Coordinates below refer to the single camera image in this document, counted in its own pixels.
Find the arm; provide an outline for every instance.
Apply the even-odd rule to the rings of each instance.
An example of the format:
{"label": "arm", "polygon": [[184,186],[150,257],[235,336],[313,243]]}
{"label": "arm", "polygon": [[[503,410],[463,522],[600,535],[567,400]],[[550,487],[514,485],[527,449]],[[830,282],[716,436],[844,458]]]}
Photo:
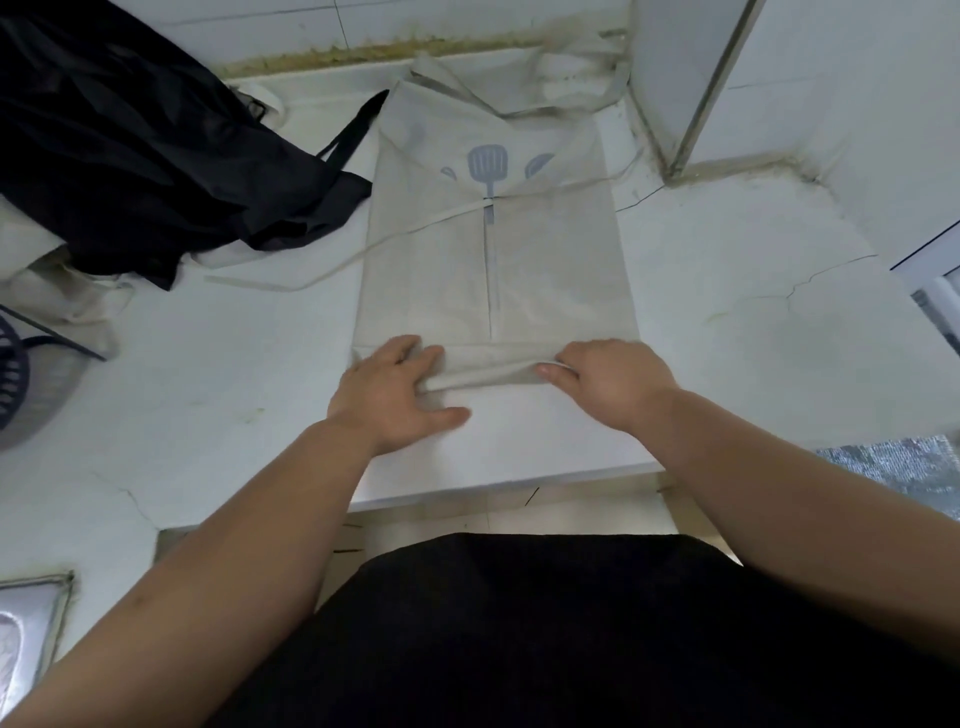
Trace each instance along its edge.
{"label": "arm", "polygon": [[371,458],[462,425],[418,409],[437,357],[403,336],[344,374],[327,419],[150,569],[11,713],[4,728],[202,723],[313,611]]}
{"label": "arm", "polygon": [[960,655],[960,524],[681,389],[642,344],[574,343],[539,373],[634,435],[745,563],[913,642]]}

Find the black strap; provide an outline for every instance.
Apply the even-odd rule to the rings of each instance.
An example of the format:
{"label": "black strap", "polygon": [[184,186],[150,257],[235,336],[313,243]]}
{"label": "black strap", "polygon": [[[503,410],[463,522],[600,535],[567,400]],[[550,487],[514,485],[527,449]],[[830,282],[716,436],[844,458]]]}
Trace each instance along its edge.
{"label": "black strap", "polygon": [[360,107],[356,116],[344,127],[344,130],[338,133],[333,141],[327,144],[323,150],[317,154],[317,157],[322,157],[331,149],[333,150],[330,158],[326,161],[331,171],[340,172],[343,170],[344,165],[347,164],[353,156],[353,153],[356,152],[357,147],[360,146],[360,142],[363,141],[363,137],[366,136],[370,130],[373,119],[380,113],[380,110],[383,108],[383,102],[387,100],[389,93],[389,89],[380,91],[376,96],[371,98],[370,101]]}

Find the finger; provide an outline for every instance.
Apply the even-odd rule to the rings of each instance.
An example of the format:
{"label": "finger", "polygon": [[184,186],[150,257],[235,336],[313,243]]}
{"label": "finger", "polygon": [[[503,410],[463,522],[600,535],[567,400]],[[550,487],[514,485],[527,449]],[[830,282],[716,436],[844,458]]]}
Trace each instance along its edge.
{"label": "finger", "polygon": [[456,429],[470,419],[473,414],[466,407],[448,407],[433,412],[424,412],[425,431],[423,437]]}
{"label": "finger", "polygon": [[584,354],[587,352],[587,346],[588,342],[571,341],[562,352],[557,354],[557,361],[577,369],[577,363],[583,360]]}
{"label": "finger", "polygon": [[411,359],[403,362],[403,368],[410,373],[415,382],[420,381],[430,373],[437,360],[444,355],[443,347],[427,347]]}
{"label": "finger", "polygon": [[419,342],[420,337],[416,334],[408,333],[403,336],[395,336],[373,352],[370,361],[375,361],[378,364],[398,364]]}
{"label": "finger", "polygon": [[569,369],[558,367],[556,364],[538,364],[536,372],[540,377],[570,395],[574,400],[580,394],[580,378]]}

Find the aluminum foil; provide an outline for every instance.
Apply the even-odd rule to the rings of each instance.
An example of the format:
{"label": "aluminum foil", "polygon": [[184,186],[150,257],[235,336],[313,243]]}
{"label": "aluminum foil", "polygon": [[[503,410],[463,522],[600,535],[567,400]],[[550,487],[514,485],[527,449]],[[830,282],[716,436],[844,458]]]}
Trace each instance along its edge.
{"label": "aluminum foil", "polygon": [[960,521],[960,458],[946,436],[850,445],[817,454]]}

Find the person's right hand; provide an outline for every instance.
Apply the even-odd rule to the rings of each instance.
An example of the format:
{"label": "person's right hand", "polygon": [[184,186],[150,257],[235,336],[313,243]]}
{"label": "person's right hand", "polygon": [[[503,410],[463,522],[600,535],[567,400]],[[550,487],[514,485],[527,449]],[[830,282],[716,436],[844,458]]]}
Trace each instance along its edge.
{"label": "person's right hand", "polygon": [[607,427],[633,432],[664,392],[679,389],[670,368],[646,344],[619,339],[575,341],[553,364],[539,364],[537,374],[569,394],[587,414]]}

